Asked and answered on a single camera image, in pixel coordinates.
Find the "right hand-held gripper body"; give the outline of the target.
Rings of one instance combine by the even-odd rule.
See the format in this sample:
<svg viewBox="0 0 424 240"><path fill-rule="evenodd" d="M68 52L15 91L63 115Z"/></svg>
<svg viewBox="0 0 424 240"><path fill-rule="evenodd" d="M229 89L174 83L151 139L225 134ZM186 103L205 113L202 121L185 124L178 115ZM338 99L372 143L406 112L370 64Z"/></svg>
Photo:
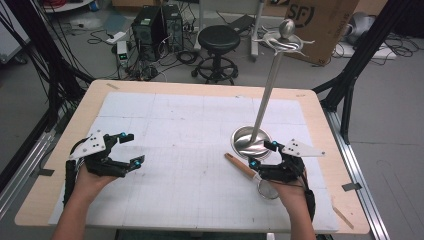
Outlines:
<svg viewBox="0 0 424 240"><path fill-rule="evenodd" d="M322 157L323 150L306 145L300 141L292 139L287 144L282 144L284 148L278 152L281 162L277 165L266 165L261 163L259 176L263 180L292 182L303 175L305 164L303 157Z"/></svg>

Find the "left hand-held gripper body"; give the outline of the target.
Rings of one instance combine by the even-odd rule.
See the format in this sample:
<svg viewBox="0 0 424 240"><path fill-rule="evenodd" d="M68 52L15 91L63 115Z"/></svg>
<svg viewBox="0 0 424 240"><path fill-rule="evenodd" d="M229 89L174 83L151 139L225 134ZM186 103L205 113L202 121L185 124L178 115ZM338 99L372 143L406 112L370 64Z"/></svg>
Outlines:
<svg viewBox="0 0 424 240"><path fill-rule="evenodd" d="M114 161L109 157L115 145L111 136L103 134L101 130L92 132L73 146L69 160L84 162L88 171L98 176L124 177L129 171L126 169L128 163Z"/></svg>

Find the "wooden-handled mesh strainer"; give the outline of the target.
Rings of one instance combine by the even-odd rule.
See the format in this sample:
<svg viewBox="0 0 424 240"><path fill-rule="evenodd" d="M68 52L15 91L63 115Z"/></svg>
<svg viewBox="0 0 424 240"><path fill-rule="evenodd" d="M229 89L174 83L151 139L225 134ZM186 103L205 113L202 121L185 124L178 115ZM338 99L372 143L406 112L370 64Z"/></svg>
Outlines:
<svg viewBox="0 0 424 240"><path fill-rule="evenodd" d="M257 183L257 191L264 199L274 200L279 197L278 192L267 181L263 180L258 173L255 173L241 160L230 153L225 153L224 157L244 175Z"/></svg>

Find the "silver metal utensil rack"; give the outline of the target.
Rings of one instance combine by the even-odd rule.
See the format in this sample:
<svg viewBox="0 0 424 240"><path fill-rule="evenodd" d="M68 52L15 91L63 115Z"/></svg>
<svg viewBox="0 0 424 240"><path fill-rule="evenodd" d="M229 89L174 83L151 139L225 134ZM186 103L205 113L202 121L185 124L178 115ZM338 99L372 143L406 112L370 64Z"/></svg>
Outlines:
<svg viewBox="0 0 424 240"><path fill-rule="evenodd" d="M284 19L277 30L267 30L260 43L265 43L274 51L265 89L253 126L242 126L236 129L231 136L231 146L235 153L243 159L249 157L265 159L270 150L264 146L266 141L271 141L271 135L261 129L262 121L271 98L277 74L285 53L304 55L302 49L305 44L313 44L313 41L304 41L295 34L296 26L292 19Z"/></svg>

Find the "person's left hand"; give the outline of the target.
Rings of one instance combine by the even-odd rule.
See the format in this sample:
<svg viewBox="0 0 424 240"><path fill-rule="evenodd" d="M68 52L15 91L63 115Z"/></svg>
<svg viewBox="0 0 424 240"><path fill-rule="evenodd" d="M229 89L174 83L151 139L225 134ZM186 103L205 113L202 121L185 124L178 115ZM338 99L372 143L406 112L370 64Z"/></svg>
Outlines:
<svg viewBox="0 0 424 240"><path fill-rule="evenodd" d="M114 180L116 180L114 176L98 176L90 173L86 165L82 165L71 198L80 203L90 204L103 188Z"/></svg>

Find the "person's right hand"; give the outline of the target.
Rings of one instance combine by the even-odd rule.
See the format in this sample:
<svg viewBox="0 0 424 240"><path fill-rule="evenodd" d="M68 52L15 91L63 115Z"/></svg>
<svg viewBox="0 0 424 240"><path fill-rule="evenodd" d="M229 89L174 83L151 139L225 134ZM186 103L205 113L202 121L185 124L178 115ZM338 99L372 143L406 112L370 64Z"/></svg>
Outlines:
<svg viewBox="0 0 424 240"><path fill-rule="evenodd" d="M307 208L304 189L297 182L286 184L271 181L270 184L277 191L282 204L287 210Z"/></svg>

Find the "wooden table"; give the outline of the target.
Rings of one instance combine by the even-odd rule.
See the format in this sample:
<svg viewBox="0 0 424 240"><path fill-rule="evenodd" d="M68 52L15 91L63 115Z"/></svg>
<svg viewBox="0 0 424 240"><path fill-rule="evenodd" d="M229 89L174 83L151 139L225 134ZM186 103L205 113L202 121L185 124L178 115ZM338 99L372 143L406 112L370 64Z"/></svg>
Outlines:
<svg viewBox="0 0 424 240"><path fill-rule="evenodd" d="M129 82L97 80L88 89L70 123L47 161L55 170L52 176L41 176L34 183L15 221L20 226L49 226L57 222L62 209L62 187L65 163L72 146L93 132L91 126L111 92L173 94L196 96L247 96L260 101L259 87L179 84L164 82ZM316 94L310 90L281 89L272 92L263 129L273 140L292 139L325 152L306 160L308 181L313 189L317 209L314 228L319 233L365 234L369 226L361 204L353 191L345 192L349 176ZM354 225L350 229L333 211L336 206Z"/></svg>

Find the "white gridded mat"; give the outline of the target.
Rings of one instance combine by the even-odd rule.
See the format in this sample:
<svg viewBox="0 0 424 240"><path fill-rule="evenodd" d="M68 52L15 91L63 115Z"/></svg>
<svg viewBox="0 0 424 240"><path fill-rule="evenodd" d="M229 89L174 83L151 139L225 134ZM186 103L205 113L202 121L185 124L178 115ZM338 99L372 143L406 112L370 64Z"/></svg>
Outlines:
<svg viewBox="0 0 424 240"><path fill-rule="evenodd" d="M256 183L224 155L232 134L250 126L260 101L247 96L109 93L91 129L134 134L111 158L142 166L107 185L92 203L96 227L161 230L287 232L279 200L263 198Z"/></svg>

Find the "thin wooden stick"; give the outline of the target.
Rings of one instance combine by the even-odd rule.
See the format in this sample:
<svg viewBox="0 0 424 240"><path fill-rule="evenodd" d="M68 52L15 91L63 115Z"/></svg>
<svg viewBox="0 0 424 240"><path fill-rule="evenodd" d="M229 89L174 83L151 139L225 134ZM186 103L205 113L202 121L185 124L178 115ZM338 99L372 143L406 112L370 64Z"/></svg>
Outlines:
<svg viewBox="0 0 424 240"><path fill-rule="evenodd" d="M338 215L338 217L350 228L354 229L354 225L348 220L348 218L336 207L332 206L333 211Z"/></svg>

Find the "white device with green light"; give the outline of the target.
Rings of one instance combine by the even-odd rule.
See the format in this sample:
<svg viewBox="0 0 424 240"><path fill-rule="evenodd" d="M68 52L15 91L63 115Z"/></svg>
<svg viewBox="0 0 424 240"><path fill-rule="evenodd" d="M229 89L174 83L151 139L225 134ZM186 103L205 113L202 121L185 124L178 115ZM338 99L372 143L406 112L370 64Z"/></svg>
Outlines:
<svg viewBox="0 0 424 240"><path fill-rule="evenodd" d="M116 55L118 63L123 66L128 66L128 46L126 41L118 41L116 44Z"/></svg>

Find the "white power strip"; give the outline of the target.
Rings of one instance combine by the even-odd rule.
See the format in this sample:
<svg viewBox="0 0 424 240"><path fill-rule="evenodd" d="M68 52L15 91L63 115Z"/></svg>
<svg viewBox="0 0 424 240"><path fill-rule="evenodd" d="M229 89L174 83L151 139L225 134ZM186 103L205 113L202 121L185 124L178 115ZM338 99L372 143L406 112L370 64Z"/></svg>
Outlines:
<svg viewBox="0 0 424 240"><path fill-rule="evenodd" d="M125 32L117 32L116 34L112 35L111 37L109 37L106 42L108 44L115 44L117 41L120 41L124 36L126 35Z"/></svg>

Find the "black computer tower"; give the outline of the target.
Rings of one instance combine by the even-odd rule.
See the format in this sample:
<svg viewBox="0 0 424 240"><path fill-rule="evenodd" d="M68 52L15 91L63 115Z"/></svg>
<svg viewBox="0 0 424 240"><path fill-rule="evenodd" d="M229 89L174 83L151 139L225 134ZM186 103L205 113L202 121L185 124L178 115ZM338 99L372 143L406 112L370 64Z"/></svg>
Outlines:
<svg viewBox="0 0 424 240"><path fill-rule="evenodd" d="M184 49L183 22L178 6L175 4L163 5L162 13L169 50L171 52L182 51Z"/></svg>
<svg viewBox="0 0 424 240"><path fill-rule="evenodd" d="M139 55L151 62L159 59L159 44L165 39L160 6L144 5L131 24Z"/></svg>

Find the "black round stool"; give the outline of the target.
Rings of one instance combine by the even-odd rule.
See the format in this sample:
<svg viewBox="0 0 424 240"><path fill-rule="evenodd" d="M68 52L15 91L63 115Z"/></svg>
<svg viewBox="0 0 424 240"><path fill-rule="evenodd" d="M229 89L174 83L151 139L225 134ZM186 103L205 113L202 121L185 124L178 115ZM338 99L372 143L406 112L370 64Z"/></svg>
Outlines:
<svg viewBox="0 0 424 240"><path fill-rule="evenodd" d="M231 85L233 79L239 75L237 65L224 55L235 50L240 44L239 34L226 25L208 26L200 31L198 42L209 56L201 60L191 72L192 77L200 75L205 83L218 83L228 80Z"/></svg>

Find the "brown cardboard box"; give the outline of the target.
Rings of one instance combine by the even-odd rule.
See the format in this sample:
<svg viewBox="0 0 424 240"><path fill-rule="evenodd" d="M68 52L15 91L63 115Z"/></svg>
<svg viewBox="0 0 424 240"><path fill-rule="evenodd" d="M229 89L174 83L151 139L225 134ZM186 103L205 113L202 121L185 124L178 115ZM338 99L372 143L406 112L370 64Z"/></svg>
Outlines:
<svg viewBox="0 0 424 240"><path fill-rule="evenodd" d="M289 57L325 66L345 32L359 0L290 0L286 18L296 25L295 34L304 41L302 53Z"/></svg>

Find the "grey round appliance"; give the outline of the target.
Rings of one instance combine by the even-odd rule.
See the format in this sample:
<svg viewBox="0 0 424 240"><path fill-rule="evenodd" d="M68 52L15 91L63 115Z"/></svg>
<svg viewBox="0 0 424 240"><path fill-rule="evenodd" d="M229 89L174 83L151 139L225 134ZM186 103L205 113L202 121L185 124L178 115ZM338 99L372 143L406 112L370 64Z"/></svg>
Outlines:
<svg viewBox="0 0 424 240"><path fill-rule="evenodd" d="M354 13L347 25L344 35L345 40L351 45L356 45L359 38L370 30L374 22L374 16L364 12Z"/></svg>

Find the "aluminium rail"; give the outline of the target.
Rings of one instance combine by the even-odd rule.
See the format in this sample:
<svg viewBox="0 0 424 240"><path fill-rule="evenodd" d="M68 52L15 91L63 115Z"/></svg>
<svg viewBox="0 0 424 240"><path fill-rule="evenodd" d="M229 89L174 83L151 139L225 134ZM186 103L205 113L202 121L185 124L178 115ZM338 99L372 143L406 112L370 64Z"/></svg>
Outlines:
<svg viewBox="0 0 424 240"><path fill-rule="evenodd" d="M28 179L34 174L42 175L42 162L51 154L57 138L57 124L49 123L45 113L11 161L0 173L0 221L7 214Z"/></svg>
<svg viewBox="0 0 424 240"><path fill-rule="evenodd" d="M335 112L325 110L324 114L341 153L345 167L347 168L351 182L354 184L353 190L359 198L374 240L391 240L357 161L354 150L350 143L345 142L340 133L341 120Z"/></svg>

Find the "black metal frame stand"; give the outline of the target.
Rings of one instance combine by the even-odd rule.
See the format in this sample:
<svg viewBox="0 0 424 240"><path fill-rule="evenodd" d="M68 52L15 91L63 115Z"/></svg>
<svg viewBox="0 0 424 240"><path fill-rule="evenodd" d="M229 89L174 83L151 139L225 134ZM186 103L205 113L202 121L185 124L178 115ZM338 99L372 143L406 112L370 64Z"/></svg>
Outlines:
<svg viewBox="0 0 424 240"><path fill-rule="evenodd" d="M325 90L329 91L327 96L320 101L321 106L328 112L336 112L339 103L343 102L339 133L345 144L350 144L349 125L356 81L414 1L388 0L341 73L313 88L316 94Z"/></svg>
<svg viewBox="0 0 424 240"><path fill-rule="evenodd" d="M34 0L3 0L29 37L31 46L20 36L5 15L0 13L0 22L21 45L30 57L41 80L48 84L46 92L48 110L45 114L48 129L59 120L59 110L65 103L76 105L84 96L85 90L78 79L91 84L94 78L69 63L59 51L42 19L41 9Z"/></svg>

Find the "white metal post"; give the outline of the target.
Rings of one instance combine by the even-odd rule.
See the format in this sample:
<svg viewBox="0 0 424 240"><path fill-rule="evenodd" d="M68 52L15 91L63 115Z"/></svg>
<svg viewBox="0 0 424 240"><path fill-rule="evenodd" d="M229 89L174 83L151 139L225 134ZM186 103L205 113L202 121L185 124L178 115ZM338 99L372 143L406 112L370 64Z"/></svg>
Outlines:
<svg viewBox="0 0 424 240"><path fill-rule="evenodd" d="M253 31L250 34L250 56L251 60L255 61L259 55L259 42L258 42L258 30L260 25L260 18L262 16L263 7L265 0L257 0L256 12L254 14L255 22Z"/></svg>

